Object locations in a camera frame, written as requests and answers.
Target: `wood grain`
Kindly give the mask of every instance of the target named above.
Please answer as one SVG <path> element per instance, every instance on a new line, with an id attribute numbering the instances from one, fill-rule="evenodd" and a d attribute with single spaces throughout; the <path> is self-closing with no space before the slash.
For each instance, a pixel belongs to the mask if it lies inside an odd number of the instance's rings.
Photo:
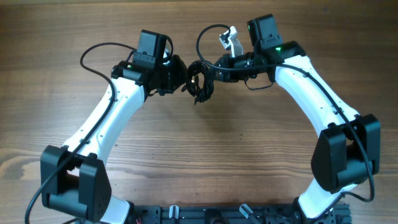
<path id="1" fill-rule="evenodd" d="M 210 24 L 234 25 L 251 50 L 246 21 L 273 13 L 285 41 L 296 40 L 334 91 L 382 124 L 376 199 L 352 198 L 355 223 L 398 223 L 398 16 L 394 1 L 215 1 L 0 7 L 0 223 L 22 223 L 39 186 L 39 157 L 89 116 L 105 82 L 79 66 L 100 42 L 136 45 L 141 29 L 171 36 L 187 65 Z M 221 29 L 203 36 L 202 54 L 225 53 Z M 86 63 L 104 73 L 128 51 L 103 47 Z M 262 86 L 265 76 L 252 80 Z M 127 124 L 108 160 L 113 193 L 138 205 L 290 203 L 312 180 L 312 125 L 278 86 L 249 91 L 215 83 L 206 103 L 176 91 L 149 98 Z M 367 184 L 355 190 L 368 194 Z M 32 223 L 68 216 L 38 203 Z"/>

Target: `wooden surface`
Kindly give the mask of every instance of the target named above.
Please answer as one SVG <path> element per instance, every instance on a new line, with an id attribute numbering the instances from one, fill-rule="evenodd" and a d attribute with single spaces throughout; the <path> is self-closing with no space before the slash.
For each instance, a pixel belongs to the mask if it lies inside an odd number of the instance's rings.
<path id="1" fill-rule="evenodd" d="M 246 21 L 273 13 L 285 41 L 296 40 L 334 91 L 382 124 L 376 199 L 350 203 L 355 223 L 398 222 L 398 16 L 394 1 L 137 2 L 0 7 L 0 223 L 22 223 L 39 187 L 39 157 L 61 146 L 102 97 L 104 80 L 79 65 L 100 42 L 137 45 L 141 29 L 171 36 L 187 65 L 210 24 L 236 26 L 252 50 Z M 203 55 L 225 53 L 221 29 L 203 36 Z M 103 47 L 87 64 L 104 73 L 128 54 Z M 265 76 L 252 80 L 262 86 Z M 188 93 L 149 98 L 120 135 L 108 160 L 113 194 L 138 205 L 290 203 L 313 178 L 317 136 L 279 86 L 249 91 L 215 83 L 206 103 Z M 368 195 L 368 185 L 356 188 Z M 32 223 L 67 215 L 37 203 Z"/>

